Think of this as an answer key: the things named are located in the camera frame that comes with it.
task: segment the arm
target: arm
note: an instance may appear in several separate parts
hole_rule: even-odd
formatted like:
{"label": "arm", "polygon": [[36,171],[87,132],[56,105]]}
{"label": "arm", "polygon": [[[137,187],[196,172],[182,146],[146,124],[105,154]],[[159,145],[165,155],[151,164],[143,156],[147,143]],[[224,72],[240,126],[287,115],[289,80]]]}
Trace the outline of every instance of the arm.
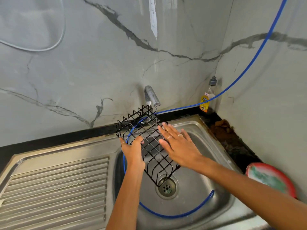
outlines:
{"label": "arm", "polygon": [[136,229],[140,187],[145,168],[141,155],[142,140],[143,138],[138,136],[132,145],[128,145],[120,138],[128,165],[106,230]]}
{"label": "arm", "polygon": [[180,134],[170,124],[163,127],[159,131],[169,144],[159,143],[171,159],[223,186],[277,230],[307,229],[306,204],[202,156],[183,129]]}

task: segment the person's left hand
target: person's left hand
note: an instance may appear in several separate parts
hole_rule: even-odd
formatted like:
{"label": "person's left hand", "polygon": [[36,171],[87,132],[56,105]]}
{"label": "person's left hand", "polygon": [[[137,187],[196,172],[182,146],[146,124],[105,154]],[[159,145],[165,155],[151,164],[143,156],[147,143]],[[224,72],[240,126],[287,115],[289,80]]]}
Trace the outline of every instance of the person's left hand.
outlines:
{"label": "person's left hand", "polygon": [[141,143],[144,143],[143,137],[140,135],[136,137],[132,142],[132,145],[128,145],[122,138],[119,138],[119,140],[122,146],[122,151],[127,159],[128,167],[129,165],[132,165],[132,167],[137,167],[143,171],[145,169],[145,162],[142,160],[141,148]]}

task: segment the yellow label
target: yellow label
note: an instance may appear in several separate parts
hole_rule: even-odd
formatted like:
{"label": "yellow label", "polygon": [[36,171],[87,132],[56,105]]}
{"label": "yellow label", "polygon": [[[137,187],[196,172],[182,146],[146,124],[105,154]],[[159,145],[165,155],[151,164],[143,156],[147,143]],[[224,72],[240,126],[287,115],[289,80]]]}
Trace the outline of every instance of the yellow label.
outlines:
{"label": "yellow label", "polygon": [[[205,101],[207,101],[208,99],[209,99],[209,97],[208,97],[207,95],[204,95],[204,96],[201,97],[201,102],[205,102]],[[204,104],[200,104],[200,105],[199,105],[199,108],[200,108],[203,112],[206,112],[206,113],[207,113],[208,107],[209,107],[209,103],[210,103],[210,102],[206,102],[206,103],[204,103]]]}

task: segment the black countertop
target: black countertop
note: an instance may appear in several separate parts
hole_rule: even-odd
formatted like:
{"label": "black countertop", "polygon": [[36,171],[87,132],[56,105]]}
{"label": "black countertop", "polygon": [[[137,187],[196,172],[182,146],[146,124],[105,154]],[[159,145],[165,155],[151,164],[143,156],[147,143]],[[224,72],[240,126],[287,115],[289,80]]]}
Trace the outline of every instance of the black countertop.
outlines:
{"label": "black countertop", "polygon": [[[243,143],[243,141],[234,132],[227,134],[226,132],[223,132],[226,131],[225,129],[215,126],[215,122],[221,120],[221,118],[216,113],[206,115],[199,109],[199,107],[193,107],[160,114],[159,119],[161,122],[166,122],[196,114],[201,116],[205,124],[207,124],[207,126],[212,130],[213,135],[224,146],[227,153],[243,173],[245,173],[246,167],[251,162],[261,162],[261,160]],[[96,127],[0,147],[0,171],[5,168],[14,154],[54,147],[62,144],[89,139],[92,137],[113,134],[116,131],[115,126],[116,124],[111,124],[107,126]]]}

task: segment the metal grid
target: metal grid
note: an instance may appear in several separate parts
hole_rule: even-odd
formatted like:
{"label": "metal grid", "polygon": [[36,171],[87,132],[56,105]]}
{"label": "metal grid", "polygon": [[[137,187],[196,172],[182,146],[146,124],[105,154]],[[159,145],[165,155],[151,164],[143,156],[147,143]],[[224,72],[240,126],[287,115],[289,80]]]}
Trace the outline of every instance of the metal grid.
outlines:
{"label": "metal grid", "polygon": [[161,186],[180,165],[171,160],[160,145],[158,140],[164,137],[157,129],[158,122],[157,113],[148,105],[143,105],[142,109],[138,108],[132,115],[128,114],[127,118],[123,117],[122,121],[117,121],[116,135],[129,144],[132,144],[138,135],[144,138],[144,143],[141,144],[142,158],[146,163],[144,171],[156,186]]}

